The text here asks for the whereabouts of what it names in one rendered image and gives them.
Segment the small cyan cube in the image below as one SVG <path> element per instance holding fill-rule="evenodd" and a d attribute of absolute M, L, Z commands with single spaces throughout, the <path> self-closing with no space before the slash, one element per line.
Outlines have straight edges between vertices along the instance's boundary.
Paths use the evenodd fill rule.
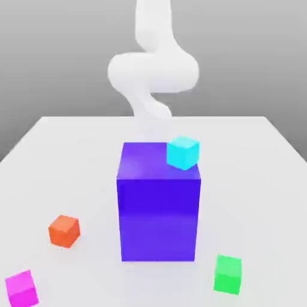
<path fill-rule="evenodd" d="M 167 164 L 181 170 L 188 170 L 198 163 L 200 142 L 185 136 L 179 136 L 167 142 Z"/>

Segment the small orange cube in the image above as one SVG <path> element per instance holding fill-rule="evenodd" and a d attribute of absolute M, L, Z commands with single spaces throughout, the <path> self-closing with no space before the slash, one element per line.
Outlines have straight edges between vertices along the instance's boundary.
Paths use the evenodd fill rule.
<path fill-rule="evenodd" d="M 50 241 L 53 245 L 70 248 L 80 236 L 77 218 L 59 215 L 48 227 Z"/>

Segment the small green cube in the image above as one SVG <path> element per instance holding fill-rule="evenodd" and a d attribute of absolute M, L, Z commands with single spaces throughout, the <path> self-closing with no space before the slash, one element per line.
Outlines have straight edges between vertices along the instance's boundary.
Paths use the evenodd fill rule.
<path fill-rule="evenodd" d="M 242 281 L 242 260 L 218 254 L 214 277 L 215 291 L 238 295 Z"/>

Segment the small magenta cube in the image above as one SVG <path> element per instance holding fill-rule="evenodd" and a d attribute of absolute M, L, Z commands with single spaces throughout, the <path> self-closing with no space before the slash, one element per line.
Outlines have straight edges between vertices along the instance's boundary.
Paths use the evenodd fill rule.
<path fill-rule="evenodd" d="M 32 307 L 38 304 L 38 295 L 30 270 L 5 278 L 11 307 Z"/>

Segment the large purple box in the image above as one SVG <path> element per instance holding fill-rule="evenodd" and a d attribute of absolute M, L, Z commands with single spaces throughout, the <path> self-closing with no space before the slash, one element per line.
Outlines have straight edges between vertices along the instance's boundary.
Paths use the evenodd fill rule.
<path fill-rule="evenodd" d="M 122 261 L 194 261 L 201 176 L 170 166 L 167 145 L 125 142 L 116 187 Z"/>

